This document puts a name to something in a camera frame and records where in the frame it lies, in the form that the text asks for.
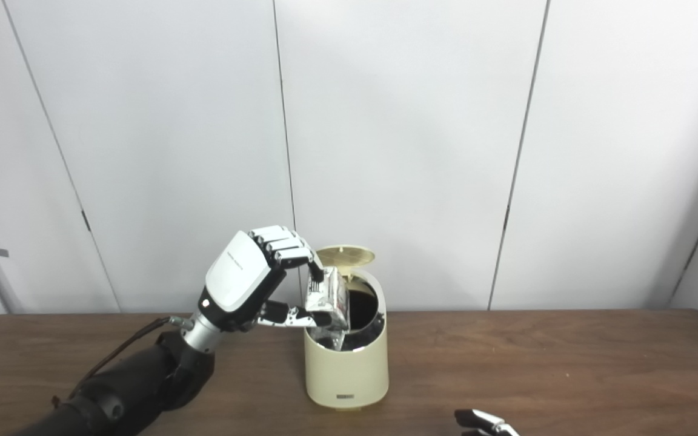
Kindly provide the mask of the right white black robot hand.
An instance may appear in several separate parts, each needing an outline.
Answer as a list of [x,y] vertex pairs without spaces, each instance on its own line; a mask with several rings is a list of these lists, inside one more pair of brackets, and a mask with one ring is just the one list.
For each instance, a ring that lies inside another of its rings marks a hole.
[[455,409],[454,419],[462,435],[520,435],[506,420],[479,409]]

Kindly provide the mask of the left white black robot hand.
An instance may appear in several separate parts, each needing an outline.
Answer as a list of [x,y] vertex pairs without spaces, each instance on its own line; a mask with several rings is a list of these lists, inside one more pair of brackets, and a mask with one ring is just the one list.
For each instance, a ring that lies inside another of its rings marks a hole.
[[212,328],[247,332],[254,325],[277,328],[344,328],[332,310],[313,311],[271,300],[291,269],[307,265],[316,283],[326,279],[319,255],[284,226],[239,231],[205,276],[198,312]]

